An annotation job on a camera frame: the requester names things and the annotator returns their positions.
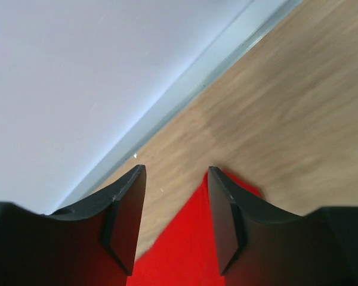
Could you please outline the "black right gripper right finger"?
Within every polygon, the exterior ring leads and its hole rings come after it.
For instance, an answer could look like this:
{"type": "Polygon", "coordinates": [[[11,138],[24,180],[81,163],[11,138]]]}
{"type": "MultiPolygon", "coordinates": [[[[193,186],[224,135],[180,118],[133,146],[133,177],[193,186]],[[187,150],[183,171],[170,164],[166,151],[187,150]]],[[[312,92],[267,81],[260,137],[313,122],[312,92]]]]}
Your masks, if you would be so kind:
{"type": "Polygon", "coordinates": [[[208,170],[220,275],[226,285],[358,285],[358,207],[305,216],[280,209],[208,170]]]}

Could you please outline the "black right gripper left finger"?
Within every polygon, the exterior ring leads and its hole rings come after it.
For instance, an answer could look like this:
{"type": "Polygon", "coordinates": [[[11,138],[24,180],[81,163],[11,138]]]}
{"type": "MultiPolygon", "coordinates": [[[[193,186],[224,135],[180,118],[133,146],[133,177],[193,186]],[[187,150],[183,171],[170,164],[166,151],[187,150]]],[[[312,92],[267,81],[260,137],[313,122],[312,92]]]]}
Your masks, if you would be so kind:
{"type": "Polygon", "coordinates": [[[139,164],[49,215],[0,202],[0,285],[125,285],[145,191],[139,164]]]}

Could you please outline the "red t-shirt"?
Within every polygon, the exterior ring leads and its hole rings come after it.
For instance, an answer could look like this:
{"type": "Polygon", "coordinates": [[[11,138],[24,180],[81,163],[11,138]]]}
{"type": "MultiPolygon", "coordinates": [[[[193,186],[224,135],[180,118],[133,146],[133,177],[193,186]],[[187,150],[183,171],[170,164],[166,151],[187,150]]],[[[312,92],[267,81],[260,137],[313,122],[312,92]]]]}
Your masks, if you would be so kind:
{"type": "Polygon", "coordinates": [[[127,285],[224,285],[208,197],[208,177],[134,265],[127,285]]]}

